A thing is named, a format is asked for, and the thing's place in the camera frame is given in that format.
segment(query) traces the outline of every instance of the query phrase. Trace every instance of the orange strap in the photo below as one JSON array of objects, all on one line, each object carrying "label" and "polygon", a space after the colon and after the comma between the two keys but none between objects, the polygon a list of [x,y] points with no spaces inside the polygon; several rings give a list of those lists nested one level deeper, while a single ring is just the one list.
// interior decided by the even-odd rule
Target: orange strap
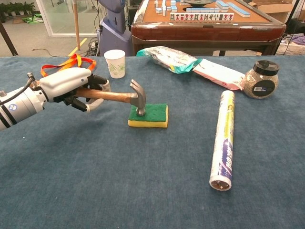
[{"label": "orange strap", "polygon": [[52,64],[43,65],[41,67],[40,73],[43,77],[46,77],[46,76],[48,76],[48,74],[46,74],[46,72],[44,71],[44,69],[46,69],[46,68],[59,68],[59,67],[61,67],[58,70],[58,71],[61,71],[61,70],[67,69],[67,68],[71,68],[75,64],[77,64],[77,66],[80,67],[83,61],[90,63],[90,66],[88,67],[88,69],[93,71],[93,69],[96,66],[96,61],[92,60],[92,59],[89,59],[89,58],[81,57],[76,53],[72,57],[70,57],[68,60],[66,60],[64,63],[61,63],[59,65],[52,65]]}]

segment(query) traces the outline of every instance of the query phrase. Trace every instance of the sponge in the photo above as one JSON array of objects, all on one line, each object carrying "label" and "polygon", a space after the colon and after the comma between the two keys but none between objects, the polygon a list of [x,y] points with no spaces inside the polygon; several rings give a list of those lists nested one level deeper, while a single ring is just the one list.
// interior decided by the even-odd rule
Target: sponge
[{"label": "sponge", "polygon": [[146,104],[145,115],[138,116],[137,107],[132,105],[128,118],[128,125],[132,127],[161,127],[168,125],[167,104]]}]

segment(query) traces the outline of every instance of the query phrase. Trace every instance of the glass jar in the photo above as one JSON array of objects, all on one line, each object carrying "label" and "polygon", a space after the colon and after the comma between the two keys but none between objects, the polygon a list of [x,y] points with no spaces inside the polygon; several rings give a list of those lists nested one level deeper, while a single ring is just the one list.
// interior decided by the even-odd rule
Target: glass jar
[{"label": "glass jar", "polygon": [[253,69],[249,70],[241,81],[244,93],[255,99],[269,97],[278,86],[279,65],[261,60],[255,62]]}]

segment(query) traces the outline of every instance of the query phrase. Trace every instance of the gray robot column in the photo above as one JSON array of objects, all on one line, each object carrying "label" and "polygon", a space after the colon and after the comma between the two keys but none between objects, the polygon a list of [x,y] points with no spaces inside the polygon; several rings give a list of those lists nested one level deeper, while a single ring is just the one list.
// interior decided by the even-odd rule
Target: gray robot column
[{"label": "gray robot column", "polygon": [[126,29],[125,0],[99,0],[99,2],[107,9],[107,15],[100,22],[97,30],[101,56],[111,49],[121,49],[125,51],[126,56],[132,56],[132,34]]}]

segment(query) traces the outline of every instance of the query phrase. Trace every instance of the black lid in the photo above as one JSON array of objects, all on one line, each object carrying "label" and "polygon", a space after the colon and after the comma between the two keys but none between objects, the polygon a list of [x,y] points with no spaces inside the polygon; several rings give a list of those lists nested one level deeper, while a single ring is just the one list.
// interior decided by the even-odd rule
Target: black lid
[{"label": "black lid", "polygon": [[262,75],[276,75],[280,66],[272,61],[261,60],[255,62],[253,70]]}]

